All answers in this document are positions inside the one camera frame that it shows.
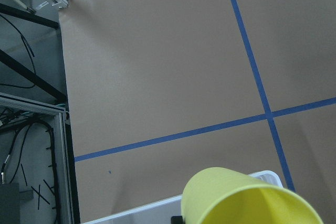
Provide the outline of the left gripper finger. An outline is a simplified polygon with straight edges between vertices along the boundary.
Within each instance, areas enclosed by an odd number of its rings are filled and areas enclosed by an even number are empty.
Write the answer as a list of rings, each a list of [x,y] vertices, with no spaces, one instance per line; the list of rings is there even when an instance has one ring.
[[[184,224],[184,220],[182,216],[172,216],[171,224]]]

